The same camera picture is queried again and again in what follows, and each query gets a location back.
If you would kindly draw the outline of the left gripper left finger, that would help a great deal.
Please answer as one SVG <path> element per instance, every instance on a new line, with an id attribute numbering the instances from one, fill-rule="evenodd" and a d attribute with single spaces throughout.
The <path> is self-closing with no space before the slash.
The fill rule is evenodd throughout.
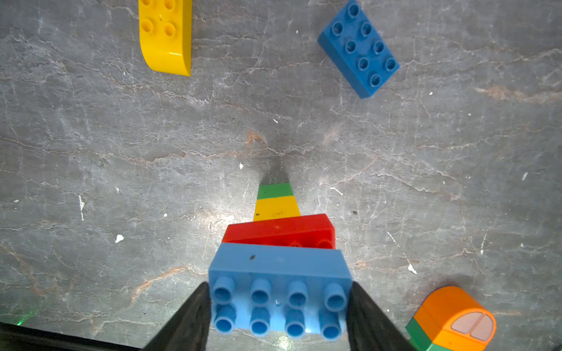
<path id="1" fill-rule="evenodd" d="M 212 318 L 209 283 L 201 283 L 143 350 L 205 351 Z"/>

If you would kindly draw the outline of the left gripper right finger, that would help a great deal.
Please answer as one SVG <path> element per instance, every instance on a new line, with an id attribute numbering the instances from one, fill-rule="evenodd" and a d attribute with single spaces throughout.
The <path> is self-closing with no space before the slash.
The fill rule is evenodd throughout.
<path id="1" fill-rule="evenodd" d="M 346 325 L 351 351 L 415 351 L 358 282 L 348 298 Z"/>

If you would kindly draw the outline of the orange long lego brick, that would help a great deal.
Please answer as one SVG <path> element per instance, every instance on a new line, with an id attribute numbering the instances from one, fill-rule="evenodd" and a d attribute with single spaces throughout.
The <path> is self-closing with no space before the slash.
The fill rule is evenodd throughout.
<path id="1" fill-rule="evenodd" d="M 450 350 L 485 350 L 487 347 L 487 342 L 480 342 L 470 336 L 443 329 L 424 307 L 420 307 L 413 318 L 434 344 Z"/>

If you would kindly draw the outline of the orange half-round lego piece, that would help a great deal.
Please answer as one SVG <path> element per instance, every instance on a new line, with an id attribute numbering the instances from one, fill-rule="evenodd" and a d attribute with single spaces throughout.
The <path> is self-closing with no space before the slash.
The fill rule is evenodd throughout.
<path id="1" fill-rule="evenodd" d="M 446 286 L 432 292 L 421 307 L 443 329 L 490 343 L 496 333 L 496 319 L 462 288 Z"/>

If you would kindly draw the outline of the light blue lego brick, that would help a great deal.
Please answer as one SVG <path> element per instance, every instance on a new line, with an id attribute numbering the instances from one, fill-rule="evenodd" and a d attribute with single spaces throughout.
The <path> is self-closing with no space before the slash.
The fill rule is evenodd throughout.
<path id="1" fill-rule="evenodd" d="M 211 322 L 223 334 L 280 331 L 335 341 L 352 284 L 340 250 L 223 243 L 209 267 Z"/>

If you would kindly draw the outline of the red long lego brick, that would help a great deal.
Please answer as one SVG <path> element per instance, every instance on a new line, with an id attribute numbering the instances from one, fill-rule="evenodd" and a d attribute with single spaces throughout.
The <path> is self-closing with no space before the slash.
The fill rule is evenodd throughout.
<path id="1" fill-rule="evenodd" d="M 335 228 L 325 214 L 229 225 L 222 243 L 336 249 Z"/>

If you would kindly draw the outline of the yellow small lego brick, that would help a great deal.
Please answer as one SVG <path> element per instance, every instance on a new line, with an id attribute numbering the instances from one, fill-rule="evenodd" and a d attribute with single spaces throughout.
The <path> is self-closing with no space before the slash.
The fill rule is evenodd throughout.
<path id="1" fill-rule="evenodd" d="M 294 196 L 271 197 L 256 201 L 253 221 L 283 219 L 301 216 Z"/>

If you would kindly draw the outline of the green small lego brick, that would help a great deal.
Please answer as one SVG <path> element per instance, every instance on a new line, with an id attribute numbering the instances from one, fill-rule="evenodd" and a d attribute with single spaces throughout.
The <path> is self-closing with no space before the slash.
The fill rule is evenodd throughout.
<path id="1" fill-rule="evenodd" d="M 293 190 L 289 183 L 282 184 L 269 184 L 260 185 L 258 189 L 258 200 L 277 198 L 277 197 L 288 197 L 293 196 Z"/>

